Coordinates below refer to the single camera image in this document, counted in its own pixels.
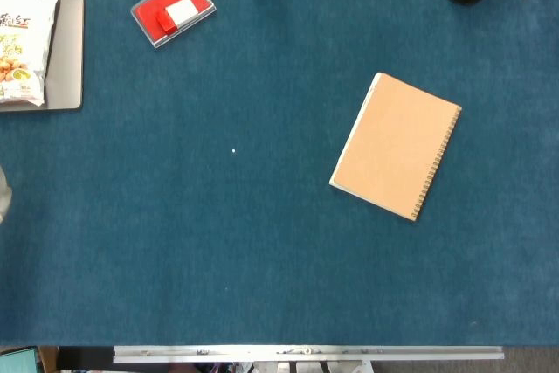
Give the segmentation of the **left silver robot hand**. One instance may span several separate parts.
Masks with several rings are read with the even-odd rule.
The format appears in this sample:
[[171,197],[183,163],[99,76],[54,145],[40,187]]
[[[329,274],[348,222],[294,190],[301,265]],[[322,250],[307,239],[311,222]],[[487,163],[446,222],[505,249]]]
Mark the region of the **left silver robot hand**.
[[0,223],[2,223],[10,208],[12,189],[8,184],[3,168],[0,168]]

